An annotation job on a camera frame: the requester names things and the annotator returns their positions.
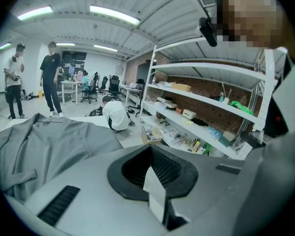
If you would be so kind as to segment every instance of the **white desk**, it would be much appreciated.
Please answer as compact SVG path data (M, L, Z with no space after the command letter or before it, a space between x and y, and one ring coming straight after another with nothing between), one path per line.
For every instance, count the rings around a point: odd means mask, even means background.
M79 101L78 101L78 85L80 82L77 81L61 81L61 91L62 91L62 104L65 105L65 101L64 101L64 85L72 85L72 89L73 86L75 85L75 102L78 105Z
M109 128L109 125L107 123L107 120L104 116L91 116L91 117L72 117L69 118L71 120L76 120L76 121L84 121L84 122L90 122L90 123L94 123L97 126L102 126L102 127L106 127ZM22 122L26 121L26 119L13 119L5 128L10 128L15 124L20 124Z
M128 98L129 98L129 92L141 92L141 90L138 90L136 88L129 88L125 85L119 85L121 89L125 89L127 91L127 95L126 95L126 102L124 104L125 107L127 107L128 105Z

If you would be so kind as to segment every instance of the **white t-shirt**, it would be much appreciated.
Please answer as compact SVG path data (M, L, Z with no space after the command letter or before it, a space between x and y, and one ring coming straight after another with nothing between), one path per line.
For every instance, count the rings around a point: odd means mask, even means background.
M114 130L121 131L129 126L127 112L120 101L107 102L103 108L103 116L106 117L107 121L109 117L112 119L112 128Z
M22 57L15 58L16 62L12 60L12 57L8 59L6 69L10 71L10 73L14 74L15 76L20 76L21 74L21 64L24 65L24 61ZM13 86L13 85L20 85L21 79L18 79L17 81L14 81L10 79L10 77L6 76L6 86Z

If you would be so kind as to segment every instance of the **ceiling vent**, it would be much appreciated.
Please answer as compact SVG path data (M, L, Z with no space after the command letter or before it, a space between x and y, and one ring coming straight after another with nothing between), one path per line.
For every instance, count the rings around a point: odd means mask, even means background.
M215 5L215 0L200 0L200 2L204 8Z

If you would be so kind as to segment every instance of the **sneaker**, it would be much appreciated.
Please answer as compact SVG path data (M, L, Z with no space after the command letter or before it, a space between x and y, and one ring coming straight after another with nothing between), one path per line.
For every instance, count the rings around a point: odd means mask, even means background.
M28 118L27 118L25 115L23 115L23 114L20 115L20 118L21 118L21 119L28 119Z

